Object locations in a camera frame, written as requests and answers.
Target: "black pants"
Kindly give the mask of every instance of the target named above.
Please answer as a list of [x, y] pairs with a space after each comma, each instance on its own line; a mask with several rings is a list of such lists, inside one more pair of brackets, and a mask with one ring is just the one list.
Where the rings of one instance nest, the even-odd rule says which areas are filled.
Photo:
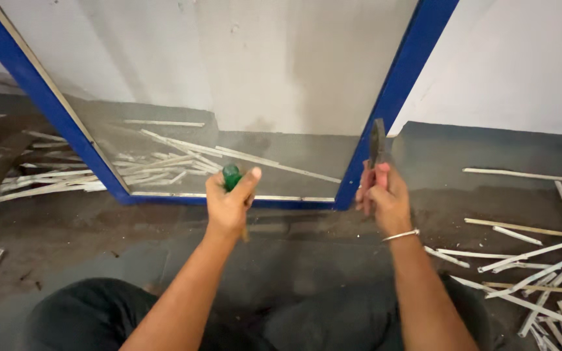
[[[444, 283], [480, 349], [501, 348], [500, 332], [490, 323], [482, 297], [449, 278]], [[71, 284], [32, 311], [23, 349], [116, 351], [156, 300], [117, 279]], [[386, 281], [340, 287], [278, 308], [258, 327], [244, 329], [210, 320], [200, 349], [403, 350], [400, 328], [394, 283]]]

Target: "silver bangle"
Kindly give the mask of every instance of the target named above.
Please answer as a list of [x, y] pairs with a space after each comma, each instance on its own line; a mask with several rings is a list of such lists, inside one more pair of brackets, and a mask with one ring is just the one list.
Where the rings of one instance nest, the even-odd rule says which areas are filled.
[[403, 237], [403, 236], [405, 236], [405, 235], [411, 235], [411, 234], [420, 235], [420, 230], [416, 228], [416, 229], [413, 229], [413, 230], [410, 231], [410, 232], [404, 232], [404, 233], [402, 233], [402, 234], [397, 234], [397, 235], [394, 235], [393, 237], [388, 237], [388, 238], [385, 238], [385, 239], [383, 239], [383, 240], [381, 240], [381, 241], [382, 241], [382, 242], [383, 242], [383, 241], [388, 241], [388, 240], [392, 240], [392, 239], [395, 239], [395, 238], [399, 238], [399, 237]]

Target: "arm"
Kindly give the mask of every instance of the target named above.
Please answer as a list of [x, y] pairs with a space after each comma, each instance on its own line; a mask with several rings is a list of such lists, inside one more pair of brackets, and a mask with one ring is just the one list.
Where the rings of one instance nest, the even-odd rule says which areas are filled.
[[207, 180], [205, 236], [122, 351], [199, 349], [222, 269], [246, 227], [246, 211], [260, 178], [261, 170], [256, 167], [230, 193], [222, 188], [221, 174]]
[[[374, 186], [357, 192], [375, 204], [375, 217], [386, 237], [413, 230], [407, 185], [395, 169], [388, 172], [388, 189]], [[388, 241], [394, 261], [396, 294], [405, 350], [478, 351], [417, 235]]]

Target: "hand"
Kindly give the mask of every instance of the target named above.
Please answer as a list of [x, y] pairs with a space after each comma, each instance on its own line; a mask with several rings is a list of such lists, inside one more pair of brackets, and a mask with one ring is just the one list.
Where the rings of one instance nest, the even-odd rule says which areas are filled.
[[368, 166], [368, 160], [363, 161], [363, 172], [361, 173], [361, 185], [355, 194], [356, 209], [363, 209], [363, 213], [368, 216], [371, 210], [371, 200], [367, 193], [375, 184], [387, 188], [387, 172], [390, 171], [389, 163], [379, 163], [374, 169]]
[[387, 189], [379, 185], [368, 189], [360, 188], [356, 193], [356, 208], [365, 210], [366, 200], [376, 204], [375, 217], [377, 225], [387, 237], [413, 230], [407, 184], [398, 171], [391, 167], [387, 172]]
[[216, 173], [206, 182], [207, 235], [236, 241], [246, 228], [246, 211], [253, 204], [254, 190], [261, 178], [261, 169], [248, 171], [231, 192], [223, 188], [222, 174]]

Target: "screwdriver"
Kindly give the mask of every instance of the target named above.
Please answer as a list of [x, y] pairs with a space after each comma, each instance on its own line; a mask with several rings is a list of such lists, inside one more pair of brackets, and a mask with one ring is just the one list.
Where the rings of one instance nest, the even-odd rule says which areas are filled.
[[[225, 180], [224, 188], [227, 192], [231, 192], [238, 185], [240, 179], [242, 179], [242, 174], [240, 174], [240, 170], [238, 166], [233, 163], [230, 163], [222, 168], [222, 177]], [[244, 242], [248, 242], [248, 231], [246, 228], [242, 231], [242, 240]]]

